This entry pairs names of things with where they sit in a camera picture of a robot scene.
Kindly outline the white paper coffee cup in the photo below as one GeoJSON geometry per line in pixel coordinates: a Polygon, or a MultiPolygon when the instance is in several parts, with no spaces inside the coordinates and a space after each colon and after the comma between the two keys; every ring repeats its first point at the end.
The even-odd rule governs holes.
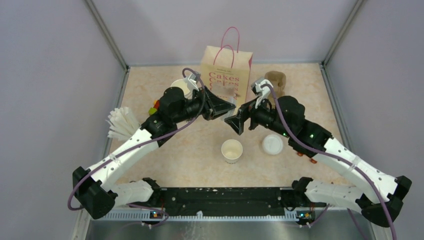
{"type": "Polygon", "coordinates": [[[243,146],[236,139],[228,139],[221,145],[221,153],[228,164],[235,164],[243,154],[243,146]]]}

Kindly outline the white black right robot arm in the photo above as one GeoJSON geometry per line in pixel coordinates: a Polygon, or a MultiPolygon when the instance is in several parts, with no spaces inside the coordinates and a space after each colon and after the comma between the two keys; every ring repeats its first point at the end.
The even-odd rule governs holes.
{"type": "Polygon", "coordinates": [[[299,206],[310,202],[326,203],[362,214],[380,227],[390,227],[400,214],[403,199],[412,182],[406,176],[394,177],[374,168],[351,152],[328,130],[305,118],[305,107],[292,96],[278,98],[274,108],[255,100],[240,106],[237,114],[225,122],[237,134],[263,126],[288,138],[288,144],[298,153],[322,163],[350,182],[332,185],[302,177],[292,183],[293,200],[299,206]]]}

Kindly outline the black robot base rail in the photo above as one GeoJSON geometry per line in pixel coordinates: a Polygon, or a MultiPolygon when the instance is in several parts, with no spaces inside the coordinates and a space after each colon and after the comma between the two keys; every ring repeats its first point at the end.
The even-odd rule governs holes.
{"type": "Polygon", "coordinates": [[[261,217],[282,216],[290,210],[323,208],[325,203],[312,203],[291,187],[160,187],[146,179],[153,194],[137,206],[158,208],[171,217],[261,217]]]}

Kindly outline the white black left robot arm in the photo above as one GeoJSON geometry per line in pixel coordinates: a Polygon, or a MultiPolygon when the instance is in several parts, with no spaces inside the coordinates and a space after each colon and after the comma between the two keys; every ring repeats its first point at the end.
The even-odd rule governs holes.
{"type": "Polygon", "coordinates": [[[207,87],[185,97],[179,87],[167,88],[158,101],[157,111],[141,124],[129,139],[87,169],[72,173],[73,196],[93,219],[100,219],[113,208],[132,203],[154,207],[160,202],[159,186],[150,178],[116,184],[117,180],[144,156],[159,149],[178,132],[177,124],[202,116],[210,121],[235,109],[235,104],[219,98],[207,87]]]}

